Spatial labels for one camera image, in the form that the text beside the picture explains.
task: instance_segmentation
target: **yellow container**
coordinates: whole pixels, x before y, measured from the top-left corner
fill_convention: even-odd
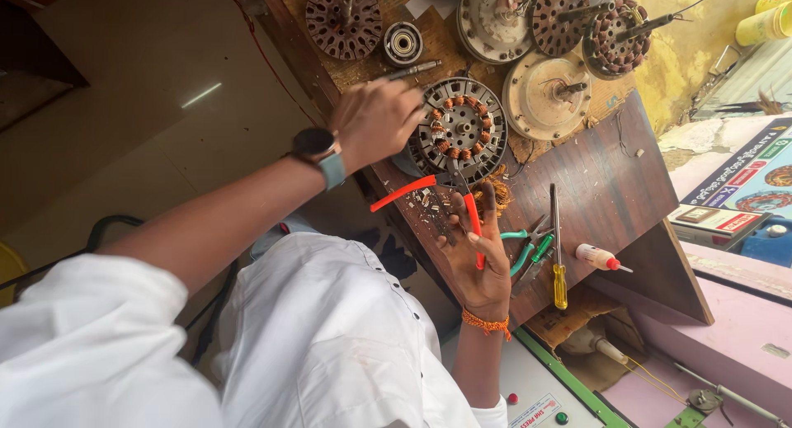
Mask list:
[[[792,2],[745,18],[738,24],[734,35],[741,46],[792,37]]]
[[[13,280],[29,270],[27,263],[10,246],[0,241],[0,283]],[[0,290],[0,308],[14,301],[14,287]]]
[[[777,7],[780,4],[784,4],[785,2],[792,1],[792,0],[758,0],[757,1],[757,11],[754,14],[760,14],[765,10],[770,10],[774,7]]]

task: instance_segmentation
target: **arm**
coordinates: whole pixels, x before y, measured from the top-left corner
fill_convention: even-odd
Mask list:
[[[401,80],[352,87],[333,112],[347,174],[395,154],[422,118],[421,92]],[[200,290],[256,238],[325,188],[316,167],[284,158],[176,207],[99,251],[172,272]]]
[[[468,312],[487,322],[500,322],[509,315],[512,280],[497,226],[495,192],[489,182],[483,184],[482,190],[484,223],[481,225],[481,237],[465,233],[464,228],[470,228],[470,217],[462,195],[453,193],[451,202],[456,214],[451,215],[449,221],[457,243],[451,246],[446,237],[441,236],[437,245],[450,262]],[[486,256],[484,270],[476,269],[476,251]],[[451,375],[473,408],[492,408],[500,400],[498,376],[503,337],[503,332],[486,335],[480,327],[462,324]]]

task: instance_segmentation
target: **red-handled pliers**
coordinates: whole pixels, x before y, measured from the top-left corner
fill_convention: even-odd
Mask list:
[[[465,177],[462,176],[462,172],[460,171],[460,161],[451,158],[448,158],[448,161],[450,162],[450,168],[447,173],[431,174],[429,176],[424,176],[417,181],[411,182],[385,196],[384,198],[374,202],[374,204],[371,205],[371,211],[376,212],[386,204],[396,200],[396,198],[400,198],[401,196],[404,196],[413,190],[436,186],[438,181],[440,183],[450,182],[456,188],[456,190],[460,192],[462,199],[465,200],[465,207],[467,208],[467,214],[470,217],[470,225],[473,226],[473,233],[481,236],[481,223],[479,222],[479,211],[476,209],[476,200],[473,199],[473,194],[470,192],[470,187],[468,187]],[[479,270],[484,269],[484,254],[479,252],[476,252],[476,267],[478,267]]]

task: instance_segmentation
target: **red wire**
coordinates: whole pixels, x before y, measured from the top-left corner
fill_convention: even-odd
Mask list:
[[[283,90],[286,91],[286,94],[289,94],[289,97],[292,98],[292,101],[294,101],[294,103],[297,105],[299,110],[302,111],[303,114],[305,114],[305,117],[308,118],[308,120],[310,120],[314,126],[317,126],[313,118],[309,116],[308,113],[305,112],[305,109],[302,109],[302,106],[297,102],[297,99],[294,98],[292,93],[289,92],[289,89],[286,88],[286,85],[283,84],[283,80],[281,80],[281,78],[278,76],[278,73],[275,72],[275,69],[272,67],[272,64],[269,62],[269,59],[264,54],[264,50],[262,49],[262,46],[259,45],[258,39],[256,38],[256,27],[255,25],[253,25],[253,22],[250,19],[250,17],[248,17],[248,14],[245,13],[245,9],[243,8],[242,3],[240,3],[239,0],[232,0],[232,1],[236,3],[237,7],[239,8],[239,11],[243,13],[243,18],[245,18],[245,23],[247,23],[248,30],[250,31],[250,36],[252,37],[252,40],[256,42],[256,47],[258,48],[258,51],[262,54],[264,61],[267,62],[267,66],[269,66],[269,69],[272,71],[272,74],[275,75],[275,79],[278,80],[278,83],[283,87]]]

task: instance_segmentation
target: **green-handled pliers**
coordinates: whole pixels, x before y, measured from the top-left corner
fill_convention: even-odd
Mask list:
[[[523,229],[520,231],[505,231],[500,234],[500,238],[502,240],[507,238],[529,238],[528,243],[526,243],[525,247],[523,247],[523,251],[520,252],[520,257],[517,258],[517,262],[514,263],[514,266],[512,266],[511,270],[509,271],[510,276],[514,276],[515,273],[520,271],[520,269],[523,267],[523,264],[525,263],[525,260],[528,259],[528,254],[530,251],[534,250],[534,248],[539,245],[539,240],[544,235],[550,233],[553,230],[553,228],[550,227],[548,230],[540,233],[540,228],[544,227],[548,220],[549,215],[543,215],[540,223],[536,224],[536,228],[531,233],[528,233],[527,230]]]

